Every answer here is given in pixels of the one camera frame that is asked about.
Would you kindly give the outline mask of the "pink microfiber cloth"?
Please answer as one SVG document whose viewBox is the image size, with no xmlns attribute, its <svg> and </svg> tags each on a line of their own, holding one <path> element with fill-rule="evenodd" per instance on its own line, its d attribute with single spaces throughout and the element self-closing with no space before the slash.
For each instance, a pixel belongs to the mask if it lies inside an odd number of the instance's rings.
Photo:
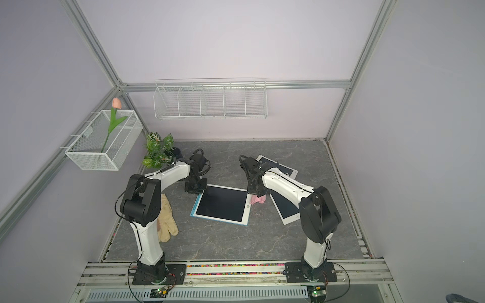
<svg viewBox="0 0 485 303">
<path fill-rule="evenodd" d="M 266 195 L 263 196 L 257 196 L 255 194 L 250 194 L 250 204 L 264 204 L 266 202 Z"/>
</svg>

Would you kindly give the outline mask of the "white drawing tablet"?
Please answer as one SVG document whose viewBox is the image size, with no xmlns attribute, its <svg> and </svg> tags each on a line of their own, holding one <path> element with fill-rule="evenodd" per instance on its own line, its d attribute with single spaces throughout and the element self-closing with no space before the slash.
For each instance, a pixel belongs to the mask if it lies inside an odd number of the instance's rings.
<svg viewBox="0 0 485 303">
<path fill-rule="evenodd" d="M 269 194 L 279 217 L 284 225 L 296 222 L 300 219 L 299 208 L 281 194 L 271 191 Z"/>
<path fill-rule="evenodd" d="M 272 160 L 272 159 L 269 159 L 263 155 L 259 155 L 257 156 L 256 160 L 258 162 L 261 162 L 261 163 L 266 163 L 266 162 L 274 162 L 276 163 L 276 168 L 278 168 L 280 170 L 281 173 L 283 173 L 284 175 L 287 175 L 288 177 L 292 178 L 292 179 L 295 179 L 296 176 L 298 175 L 298 171 L 293 169 L 293 168 L 290 168 L 286 165 L 283 165 L 283 164 L 280 164 L 278 161 L 276 160 Z"/>
</svg>

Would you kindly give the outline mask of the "large blue drawing tablet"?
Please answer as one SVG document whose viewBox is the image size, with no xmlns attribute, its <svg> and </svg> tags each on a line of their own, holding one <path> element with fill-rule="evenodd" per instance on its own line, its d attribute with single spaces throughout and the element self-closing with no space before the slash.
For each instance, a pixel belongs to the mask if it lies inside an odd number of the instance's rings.
<svg viewBox="0 0 485 303">
<path fill-rule="evenodd" d="M 245 189 L 209 184 L 199 194 L 191 216 L 218 222 L 247 226 L 251 198 Z"/>
</svg>

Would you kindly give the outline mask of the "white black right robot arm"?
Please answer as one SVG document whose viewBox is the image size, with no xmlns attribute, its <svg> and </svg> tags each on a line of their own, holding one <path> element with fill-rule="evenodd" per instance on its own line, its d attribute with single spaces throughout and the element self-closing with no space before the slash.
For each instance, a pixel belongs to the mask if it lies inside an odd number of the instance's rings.
<svg viewBox="0 0 485 303">
<path fill-rule="evenodd" d="M 290 178 L 275 162 L 262 163 L 245 155 L 239 156 L 239 162 L 248 182 L 248 194 L 261 198 L 268 191 L 279 193 L 298 207 L 301 227 L 307 237 L 301 261 L 302 275 L 311 282 L 324 277 L 327 254 L 332 249 L 331 240 L 342 222 L 329 190 L 324 186 L 307 186 Z"/>
</svg>

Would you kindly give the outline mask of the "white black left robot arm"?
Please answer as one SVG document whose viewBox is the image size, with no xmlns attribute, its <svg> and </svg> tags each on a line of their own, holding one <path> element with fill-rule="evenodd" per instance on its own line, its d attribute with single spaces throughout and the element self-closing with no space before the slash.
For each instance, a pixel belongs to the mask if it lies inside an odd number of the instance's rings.
<svg viewBox="0 0 485 303">
<path fill-rule="evenodd" d="M 178 161 L 147 175 L 130 177 L 119 210 L 135 234 L 139 257 L 136 260 L 134 285 L 176 285 L 183 283 L 185 268 L 171 270 L 165 264 L 160 247 L 157 217 L 162 209 L 162 192 L 178 181 L 184 181 L 189 194 L 202 194 L 207 188 L 210 162 L 202 149 L 195 150 L 190 158 Z"/>
</svg>

